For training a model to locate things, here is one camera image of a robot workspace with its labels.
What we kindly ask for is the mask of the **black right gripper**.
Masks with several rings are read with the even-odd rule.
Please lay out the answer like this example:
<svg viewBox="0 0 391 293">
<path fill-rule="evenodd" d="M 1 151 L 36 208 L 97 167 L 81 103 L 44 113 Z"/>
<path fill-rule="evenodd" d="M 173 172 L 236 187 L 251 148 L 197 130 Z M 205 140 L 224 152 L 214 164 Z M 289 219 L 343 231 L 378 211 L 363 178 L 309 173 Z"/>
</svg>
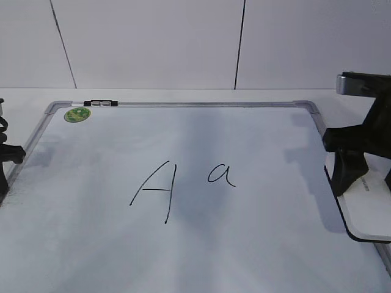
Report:
<svg viewBox="0 0 391 293">
<path fill-rule="evenodd" d="M 390 92 L 378 94 L 362 124 L 327 128 L 323 145 L 335 153 L 331 188 L 340 197 L 368 172 L 365 153 L 390 158 Z"/>
</svg>

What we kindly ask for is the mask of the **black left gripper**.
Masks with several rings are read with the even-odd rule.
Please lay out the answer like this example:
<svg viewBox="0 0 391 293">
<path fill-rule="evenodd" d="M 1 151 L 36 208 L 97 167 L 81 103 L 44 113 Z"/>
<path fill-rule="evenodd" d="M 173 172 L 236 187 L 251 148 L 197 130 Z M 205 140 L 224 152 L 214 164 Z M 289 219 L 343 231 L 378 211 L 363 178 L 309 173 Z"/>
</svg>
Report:
<svg viewBox="0 0 391 293">
<path fill-rule="evenodd" d="M 22 146 L 7 145 L 2 143 L 0 149 L 1 162 L 13 162 L 21 164 L 24 161 L 26 152 Z M 6 195 L 9 191 L 9 185 L 4 173 L 3 164 L 0 163 L 0 194 Z"/>
</svg>

